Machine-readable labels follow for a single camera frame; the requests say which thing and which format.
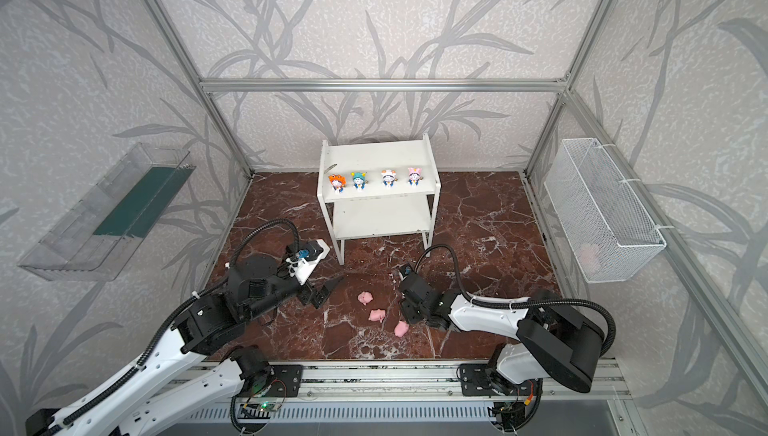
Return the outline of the green circuit board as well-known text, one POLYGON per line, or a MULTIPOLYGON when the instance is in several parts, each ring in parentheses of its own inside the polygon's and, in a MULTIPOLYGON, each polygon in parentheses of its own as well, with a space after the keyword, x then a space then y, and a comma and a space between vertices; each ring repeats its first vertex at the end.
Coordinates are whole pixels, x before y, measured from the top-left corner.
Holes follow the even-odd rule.
POLYGON ((279 401, 250 402, 242 405, 242 411, 256 417, 259 414, 278 412, 282 405, 283 403, 279 401))

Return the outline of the white hooded Doraemon figure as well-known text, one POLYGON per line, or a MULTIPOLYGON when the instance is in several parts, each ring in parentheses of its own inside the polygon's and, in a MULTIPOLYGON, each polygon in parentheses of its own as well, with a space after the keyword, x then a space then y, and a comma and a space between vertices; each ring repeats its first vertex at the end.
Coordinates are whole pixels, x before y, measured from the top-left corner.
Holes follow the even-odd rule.
POLYGON ((382 182, 385 187, 393 188, 397 181, 397 173, 394 170, 384 170, 381 173, 382 182))

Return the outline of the pink hooded Doraemon figure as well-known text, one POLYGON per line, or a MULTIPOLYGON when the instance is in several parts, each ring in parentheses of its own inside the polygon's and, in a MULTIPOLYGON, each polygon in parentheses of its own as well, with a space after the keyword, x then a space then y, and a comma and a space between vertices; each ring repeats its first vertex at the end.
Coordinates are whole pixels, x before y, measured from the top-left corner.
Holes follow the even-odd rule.
POLYGON ((409 168, 408 169, 408 183, 410 186, 417 187, 422 181, 422 169, 421 168, 409 168))

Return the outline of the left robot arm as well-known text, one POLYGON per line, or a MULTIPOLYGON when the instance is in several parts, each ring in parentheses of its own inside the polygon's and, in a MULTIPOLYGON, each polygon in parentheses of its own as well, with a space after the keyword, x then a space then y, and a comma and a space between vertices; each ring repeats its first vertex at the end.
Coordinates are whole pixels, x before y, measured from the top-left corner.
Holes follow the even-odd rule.
POLYGON ((297 298, 320 307, 337 283, 315 288, 309 277, 328 253, 317 240, 288 250, 280 260, 231 259, 222 283, 174 310, 135 360, 82 399, 30 416, 27 434, 156 435, 216 400, 267 389, 275 379, 273 368, 255 346, 236 348, 202 375, 165 387, 282 303, 297 298))

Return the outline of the pink toy in basket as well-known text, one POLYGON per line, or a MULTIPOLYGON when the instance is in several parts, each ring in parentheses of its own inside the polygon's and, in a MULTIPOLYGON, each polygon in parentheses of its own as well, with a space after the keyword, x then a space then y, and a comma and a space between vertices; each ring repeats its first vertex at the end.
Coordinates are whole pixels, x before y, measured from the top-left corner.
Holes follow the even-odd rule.
POLYGON ((577 252, 577 259, 586 276, 593 276, 601 270, 601 248, 597 244, 584 243, 577 252))

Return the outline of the clear plastic wall bin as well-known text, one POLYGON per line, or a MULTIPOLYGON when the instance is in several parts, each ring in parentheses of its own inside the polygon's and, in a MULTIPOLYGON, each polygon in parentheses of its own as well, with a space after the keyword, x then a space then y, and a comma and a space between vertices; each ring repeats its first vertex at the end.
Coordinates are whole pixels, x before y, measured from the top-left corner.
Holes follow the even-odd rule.
POLYGON ((46 281, 115 280, 195 169, 188 150, 134 145, 19 267, 46 281))

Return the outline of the orange hooded Doraemon figure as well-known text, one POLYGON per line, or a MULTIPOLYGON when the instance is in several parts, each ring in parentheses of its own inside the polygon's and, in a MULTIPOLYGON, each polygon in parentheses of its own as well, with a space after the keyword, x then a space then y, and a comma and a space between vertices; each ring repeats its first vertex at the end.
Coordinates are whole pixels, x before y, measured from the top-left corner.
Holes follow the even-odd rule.
POLYGON ((344 176, 339 174, 330 175, 328 177, 329 183, 335 193, 342 193, 344 189, 346 188, 346 179, 344 176))

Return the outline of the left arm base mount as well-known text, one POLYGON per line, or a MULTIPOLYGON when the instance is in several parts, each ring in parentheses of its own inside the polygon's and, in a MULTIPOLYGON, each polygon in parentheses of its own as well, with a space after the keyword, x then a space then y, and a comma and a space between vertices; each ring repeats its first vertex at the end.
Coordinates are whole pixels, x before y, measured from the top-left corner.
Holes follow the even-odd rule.
POLYGON ((238 394, 242 398, 296 398, 302 384, 304 367, 299 364, 272 365, 248 380, 238 394))

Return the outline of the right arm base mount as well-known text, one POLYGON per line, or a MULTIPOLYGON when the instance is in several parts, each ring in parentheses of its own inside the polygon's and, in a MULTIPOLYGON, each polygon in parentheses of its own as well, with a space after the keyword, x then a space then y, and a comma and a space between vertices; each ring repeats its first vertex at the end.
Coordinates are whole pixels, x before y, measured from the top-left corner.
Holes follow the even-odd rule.
POLYGON ((460 364, 457 378, 463 396, 509 396, 513 387, 487 364, 460 364))

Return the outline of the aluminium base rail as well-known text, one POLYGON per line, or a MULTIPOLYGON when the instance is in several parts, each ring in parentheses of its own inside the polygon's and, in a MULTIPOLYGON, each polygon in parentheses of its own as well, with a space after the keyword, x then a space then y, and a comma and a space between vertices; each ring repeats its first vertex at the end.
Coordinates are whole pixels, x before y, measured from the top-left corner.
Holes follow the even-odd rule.
MULTIPOLYGON (((533 383, 523 383, 509 395, 498 393, 487 383, 481 360, 392 360, 392 361, 305 361, 300 363, 277 362, 273 365, 301 364, 301 378, 287 376, 287 370, 275 369, 275 373, 287 379, 263 393, 261 400, 276 398, 277 402, 458 402, 461 400, 523 401, 531 393, 533 383), (466 365, 479 365, 470 370, 466 365)), ((199 363, 176 376, 157 394, 163 394, 215 370, 216 364, 199 363)), ((543 399, 550 400, 628 400, 632 399, 618 362, 603 359, 598 362, 589 393, 567 389, 552 378, 544 378, 543 399)))

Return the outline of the teal hooded Doraemon figure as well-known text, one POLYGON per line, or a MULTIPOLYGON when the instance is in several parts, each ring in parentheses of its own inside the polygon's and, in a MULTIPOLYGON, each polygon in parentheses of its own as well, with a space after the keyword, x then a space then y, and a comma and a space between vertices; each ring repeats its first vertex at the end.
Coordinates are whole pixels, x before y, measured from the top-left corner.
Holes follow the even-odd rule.
POLYGON ((363 191, 367 185, 367 174, 360 172, 352 173, 351 180, 356 191, 363 191))

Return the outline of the white two-tier metal shelf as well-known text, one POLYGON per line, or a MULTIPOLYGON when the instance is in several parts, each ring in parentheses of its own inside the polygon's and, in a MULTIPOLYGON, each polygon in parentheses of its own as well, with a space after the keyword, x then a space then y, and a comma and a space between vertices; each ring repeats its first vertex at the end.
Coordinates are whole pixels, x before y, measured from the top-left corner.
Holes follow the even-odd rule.
POLYGON ((441 182, 428 136, 417 140, 332 146, 322 143, 317 199, 333 249, 345 263, 345 244, 352 240, 419 235, 423 245, 433 242, 441 182), (408 183, 408 169, 421 168, 417 187, 408 183), (382 182, 381 173, 394 170, 393 188, 382 182), (351 174, 366 173, 363 191, 353 187, 351 174), (346 188, 335 193, 330 175, 346 179, 346 188))

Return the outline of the pink pig toy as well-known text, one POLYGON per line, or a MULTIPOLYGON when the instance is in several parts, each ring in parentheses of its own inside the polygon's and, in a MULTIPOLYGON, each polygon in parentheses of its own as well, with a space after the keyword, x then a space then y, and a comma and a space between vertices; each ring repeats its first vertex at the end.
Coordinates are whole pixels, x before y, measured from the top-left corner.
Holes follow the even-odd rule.
POLYGON ((370 322, 381 323, 386 319, 386 311, 381 309, 371 310, 368 320, 370 322))
POLYGON ((409 331, 410 326, 405 321, 399 321, 394 329, 394 335, 398 338, 402 338, 409 331))
POLYGON ((372 294, 370 292, 364 291, 364 292, 361 292, 358 295, 357 300, 362 305, 366 306, 366 305, 368 305, 369 303, 371 303, 373 301, 373 296, 372 296, 372 294))

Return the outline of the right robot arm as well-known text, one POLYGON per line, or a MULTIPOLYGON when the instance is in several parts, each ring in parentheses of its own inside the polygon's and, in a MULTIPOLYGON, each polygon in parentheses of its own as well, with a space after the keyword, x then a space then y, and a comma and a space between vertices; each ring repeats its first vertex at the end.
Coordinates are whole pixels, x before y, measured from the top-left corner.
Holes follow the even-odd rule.
POLYGON ((555 293, 542 290, 532 298, 481 302, 456 291, 440 292, 410 270, 399 290, 401 314, 410 325, 423 322, 515 341, 497 346, 485 368, 495 391, 546 376, 572 391, 591 391, 607 335, 555 293))

